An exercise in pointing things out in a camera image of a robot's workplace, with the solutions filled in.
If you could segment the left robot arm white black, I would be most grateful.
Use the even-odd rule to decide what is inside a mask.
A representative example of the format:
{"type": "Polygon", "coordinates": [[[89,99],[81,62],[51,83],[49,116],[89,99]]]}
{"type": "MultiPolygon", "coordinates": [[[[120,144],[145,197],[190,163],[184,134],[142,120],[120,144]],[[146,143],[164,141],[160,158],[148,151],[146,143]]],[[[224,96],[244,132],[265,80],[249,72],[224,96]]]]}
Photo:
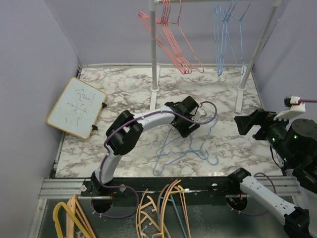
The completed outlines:
{"type": "Polygon", "coordinates": [[[92,190],[97,195],[105,195],[109,191],[109,182],[121,158],[136,146],[141,134],[161,125],[172,125],[186,138],[200,125],[193,121],[192,111],[199,107],[191,97],[181,102],[167,102],[162,107],[141,114],[123,111],[106,131],[104,147],[106,155],[91,177],[92,190]]]}

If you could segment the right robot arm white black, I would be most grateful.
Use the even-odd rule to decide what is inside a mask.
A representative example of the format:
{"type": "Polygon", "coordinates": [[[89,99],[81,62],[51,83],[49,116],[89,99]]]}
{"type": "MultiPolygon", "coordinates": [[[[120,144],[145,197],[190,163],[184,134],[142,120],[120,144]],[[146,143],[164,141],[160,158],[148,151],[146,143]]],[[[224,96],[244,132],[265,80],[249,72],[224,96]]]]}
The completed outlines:
{"type": "Polygon", "coordinates": [[[240,135],[246,135],[254,126],[260,129],[253,135],[255,140],[267,141],[291,169],[293,176],[304,189],[308,209],[295,206],[266,187],[244,168],[229,177],[228,190],[243,192],[264,206],[283,225],[290,238],[315,238],[317,236],[317,124],[310,119],[280,119],[275,112],[256,109],[247,116],[234,118],[240,135]]]}

